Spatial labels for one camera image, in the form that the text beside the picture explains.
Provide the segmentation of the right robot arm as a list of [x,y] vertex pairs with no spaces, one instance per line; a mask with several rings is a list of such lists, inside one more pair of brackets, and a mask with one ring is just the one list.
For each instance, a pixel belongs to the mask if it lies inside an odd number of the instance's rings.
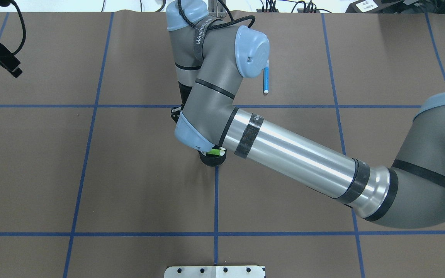
[[267,36],[209,15],[202,0],[166,8],[182,104],[175,137],[200,153],[223,148],[400,229],[445,222],[445,93],[428,98],[391,167],[371,167],[233,105],[244,78],[267,65]]

